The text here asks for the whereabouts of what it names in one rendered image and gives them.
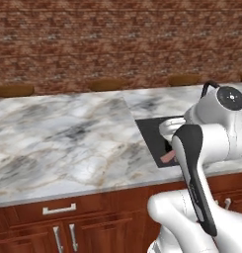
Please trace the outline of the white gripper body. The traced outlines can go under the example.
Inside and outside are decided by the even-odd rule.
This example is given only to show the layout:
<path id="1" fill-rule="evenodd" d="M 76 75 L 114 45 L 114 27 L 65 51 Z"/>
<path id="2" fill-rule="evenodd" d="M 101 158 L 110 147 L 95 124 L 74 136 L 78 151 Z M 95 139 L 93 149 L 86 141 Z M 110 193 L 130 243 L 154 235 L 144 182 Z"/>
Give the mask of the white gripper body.
<path id="1" fill-rule="evenodd" d="M 183 117 L 168 119 L 160 124 L 159 132 L 169 143 L 171 143 L 175 131 L 185 123 L 186 120 Z"/>

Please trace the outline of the wooden cupboard door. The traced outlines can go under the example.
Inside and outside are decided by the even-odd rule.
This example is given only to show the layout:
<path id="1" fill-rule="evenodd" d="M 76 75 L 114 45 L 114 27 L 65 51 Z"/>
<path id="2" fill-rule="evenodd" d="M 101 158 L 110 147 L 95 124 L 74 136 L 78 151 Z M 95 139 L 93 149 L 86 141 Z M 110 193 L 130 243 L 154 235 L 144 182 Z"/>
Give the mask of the wooden cupboard door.
<path id="1" fill-rule="evenodd" d="M 67 221 L 75 224 L 78 252 L 74 253 L 145 253 L 143 235 L 145 213 L 126 211 Z"/>
<path id="2" fill-rule="evenodd" d="M 0 234 L 0 253 L 58 253 L 54 226 L 59 226 L 63 253 L 66 253 L 59 224 L 31 225 Z"/>
<path id="3" fill-rule="evenodd" d="M 231 193 L 226 193 L 222 196 L 223 206 L 225 207 L 225 199 L 231 199 L 231 205 L 229 211 L 236 211 L 242 213 L 242 191 L 236 191 Z"/>

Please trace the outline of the wooden drawer front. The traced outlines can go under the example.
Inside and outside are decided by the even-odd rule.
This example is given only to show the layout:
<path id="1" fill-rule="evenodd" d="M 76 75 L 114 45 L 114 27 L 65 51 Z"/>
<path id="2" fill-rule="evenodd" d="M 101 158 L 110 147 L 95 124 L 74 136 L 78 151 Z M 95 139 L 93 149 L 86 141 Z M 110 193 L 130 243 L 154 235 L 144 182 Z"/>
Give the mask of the wooden drawer front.
<path id="1" fill-rule="evenodd" d="M 76 211 L 42 215 L 42 208 L 48 207 L 50 210 L 68 208 L 74 203 Z M 19 227 L 61 221 L 71 217 L 87 217 L 107 210 L 108 205 L 104 197 L 101 194 L 93 194 L 0 208 L 0 215 L 8 227 Z"/>

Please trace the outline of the pink oblong object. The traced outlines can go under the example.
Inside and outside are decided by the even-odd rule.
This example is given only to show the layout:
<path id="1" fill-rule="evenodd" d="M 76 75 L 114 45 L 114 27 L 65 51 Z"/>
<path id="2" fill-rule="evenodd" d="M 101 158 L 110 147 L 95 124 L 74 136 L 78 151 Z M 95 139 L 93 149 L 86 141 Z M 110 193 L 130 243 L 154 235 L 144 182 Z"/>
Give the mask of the pink oblong object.
<path id="1" fill-rule="evenodd" d="M 166 153 L 165 155 L 161 156 L 161 157 L 160 157 L 160 160 L 161 160 L 163 163 L 168 163 L 168 162 L 170 162 L 170 161 L 177 161 L 175 151 L 174 151 L 174 150 L 169 151 L 169 152 Z"/>

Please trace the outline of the black tap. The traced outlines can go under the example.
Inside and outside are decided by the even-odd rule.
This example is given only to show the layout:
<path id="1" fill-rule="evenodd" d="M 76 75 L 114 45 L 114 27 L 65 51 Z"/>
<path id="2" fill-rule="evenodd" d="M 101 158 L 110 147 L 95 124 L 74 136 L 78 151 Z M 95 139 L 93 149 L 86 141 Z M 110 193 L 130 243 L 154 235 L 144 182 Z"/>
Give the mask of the black tap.
<path id="1" fill-rule="evenodd" d="M 211 86 L 213 88 L 218 88 L 220 87 L 219 84 L 217 84 L 215 81 L 213 80 L 208 80 L 206 81 L 203 86 L 202 86 L 202 94 L 201 94 L 201 98 L 204 97 L 207 93 L 208 87 Z"/>

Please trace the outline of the wooden panel under sink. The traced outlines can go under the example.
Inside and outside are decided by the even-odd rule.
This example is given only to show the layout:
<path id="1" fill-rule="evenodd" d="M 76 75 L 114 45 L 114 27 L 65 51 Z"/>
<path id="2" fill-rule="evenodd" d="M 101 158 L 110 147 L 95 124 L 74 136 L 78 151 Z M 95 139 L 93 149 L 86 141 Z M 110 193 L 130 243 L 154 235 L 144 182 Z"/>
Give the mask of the wooden panel under sink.
<path id="1" fill-rule="evenodd" d="M 225 174 L 219 176 L 207 177 L 212 194 L 221 195 L 227 192 L 236 192 L 242 190 L 242 172 L 235 174 Z M 150 194 L 169 192 L 186 189 L 184 181 L 153 185 L 149 187 Z"/>

